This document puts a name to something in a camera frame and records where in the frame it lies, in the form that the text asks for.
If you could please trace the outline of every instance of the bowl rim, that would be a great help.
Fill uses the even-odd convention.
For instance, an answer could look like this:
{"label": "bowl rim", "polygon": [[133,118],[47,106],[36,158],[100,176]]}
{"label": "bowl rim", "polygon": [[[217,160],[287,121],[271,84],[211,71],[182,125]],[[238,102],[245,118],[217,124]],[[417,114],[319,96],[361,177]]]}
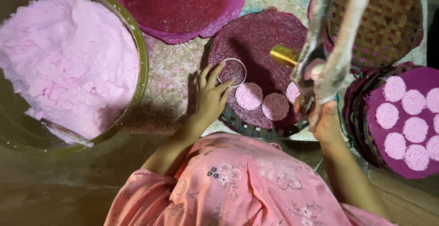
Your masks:
{"label": "bowl rim", "polygon": [[122,127],[123,123],[126,122],[131,115],[132,111],[138,106],[140,101],[142,100],[145,90],[148,83],[149,76],[149,56],[146,48],[145,39],[143,37],[142,31],[140,30],[137,22],[134,20],[133,16],[124,8],[122,4],[120,4],[117,0],[104,0],[109,3],[110,8],[105,6],[111,12],[116,14],[124,26],[128,29],[134,39],[134,43],[136,45],[138,55],[139,55],[139,76],[137,79],[137,89],[134,92],[134,95],[129,102],[129,105],[123,112],[123,114],[118,118],[116,122],[114,122],[109,128],[107,128],[104,132],[99,134],[97,137],[91,139],[91,142],[94,143],[94,146],[91,148],[85,147],[80,144],[74,144],[71,147],[67,146],[66,148],[37,148],[33,146],[25,146],[22,144],[5,144],[1,145],[7,149],[28,153],[37,156],[65,156],[73,153],[78,153],[83,150],[92,149],[107,139],[110,139],[114,136]]}

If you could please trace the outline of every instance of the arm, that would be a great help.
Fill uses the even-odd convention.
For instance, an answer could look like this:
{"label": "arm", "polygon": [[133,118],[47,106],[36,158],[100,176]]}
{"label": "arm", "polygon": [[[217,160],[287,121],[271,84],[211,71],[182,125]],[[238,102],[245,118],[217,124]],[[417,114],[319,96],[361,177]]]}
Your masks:
{"label": "arm", "polygon": [[346,146],[339,126],[337,103],[326,103],[322,119],[313,135],[320,142],[323,161],[335,197],[339,202],[357,206],[390,220],[384,202],[361,172]]}
{"label": "arm", "polygon": [[214,122],[224,110],[227,98],[230,95],[233,80],[224,82],[217,87],[217,75],[225,63],[219,64],[206,81],[207,74],[212,68],[209,64],[196,78],[197,105],[195,113],[190,116],[181,128],[171,136],[168,142],[154,152],[142,169],[148,169],[160,175],[174,176],[192,146],[201,134]]}

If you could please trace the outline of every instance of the pink fabric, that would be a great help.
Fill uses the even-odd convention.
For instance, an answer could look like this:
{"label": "pink fabric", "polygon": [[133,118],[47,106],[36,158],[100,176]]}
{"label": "pink fabric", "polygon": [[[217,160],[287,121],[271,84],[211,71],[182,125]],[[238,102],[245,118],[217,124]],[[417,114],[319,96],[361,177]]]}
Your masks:
{"label": "pink fabric", "polygon": [[393,224],[339,204],[310,166],[279,145],[221,133],[200,139],[176,177],[134,172],[105,225]]}

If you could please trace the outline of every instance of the pink rice flour dough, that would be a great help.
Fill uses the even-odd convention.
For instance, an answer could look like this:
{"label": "pink rice flour dough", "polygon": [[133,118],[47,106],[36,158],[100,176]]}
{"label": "pink rice flour dough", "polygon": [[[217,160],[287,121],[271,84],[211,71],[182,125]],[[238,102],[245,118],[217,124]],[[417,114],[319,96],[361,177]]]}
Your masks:
{"label": "pink rice flour dough", "polygon": [[432,113],[439,113],[439,88],[431,89],[427,94],[427,108]]}
{"label": "pink rice flour dough", "polygon": [[296,98],[300,95],[299,88],[294,82],[291,82],[287,88],[287,99],[291,104],[294,104]]}
{"label": "pink rice flour dough", "polygon": [[433,136],[427,142],[425,149],[430,154],[430,158],[439,161],[439,136]]}
{"label": "pink rice flour dough", "polygon": [[375,117],[382,128],[390,129],[398,121],[398,109],[388,102],[383,103],[377,108]]}
{"label": "pink rice flour dough", "polygon": [[246,110],[254,110],[262,103],[262,89],[255,83],[243,83],[236,89],[236,102]]}
{"label": "pink rice flour dough", "polygon": [[410,145],[404,155],[404,161],[411,170],[425,170],[430,162],[429,153],[422,145]]}
{"label": "pink rice flour dough", "polygon": [[290,105],[287,99],[277,93],[272,93],[264,98],[262,112],[272,121],[280,121],[288,114]]}
{"label": "pink rice flour dough", "polygon": [[101,4],[37,0],[0,27],[0,68],[30,104],[27,115],[92,139],[129,105],[139,58],[131,34]]}
{"label": "pink rice flour dough", "polygon": [[418,90],[409,90],[404,94],[401,105],[407,114],[417,115],[425,108],[427,100]]}
{"label": "pink rice flour dough", "polygon": [[403,127],[403,134],[412,143],[420,143],[427,136],[428,125],[425,120],[418,117],[411,117]]}
{"label": "pink rice flour dough", "polygon": [[389,77],[383,88],[383,95],[386,101],[397,102],[406,93],[406,84],[398,76]]}
{"label": "pink rice flour dough", "polygon": [[386,154],[394,159],[403,159],[406,153],[406,140],[397,132],[389,133],[384,141]]}
{"label": "pink rice flour dough", "polygon": [[439,113],[433,118],[433,126],[435,128],[435,132],[439,134]]}

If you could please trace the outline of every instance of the piping bag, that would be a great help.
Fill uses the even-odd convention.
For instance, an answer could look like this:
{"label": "piping bag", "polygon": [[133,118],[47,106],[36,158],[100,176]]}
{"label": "piping bag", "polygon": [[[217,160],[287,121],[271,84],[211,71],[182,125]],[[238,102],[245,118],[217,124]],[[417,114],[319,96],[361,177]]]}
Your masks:
{"label": "piping bag", "polygon": [[270,52],[273,60],[293,68],[291,80],[301,94],[300,115],[308,117],[310,132],[316,131],[323,105],[335,97],[349,74],[352,46],[368,3],[369,0],[349,0],[337,41],[328,57],[323,40],[332,0],[311,0],[309,29],[300,54],[280,45]]}

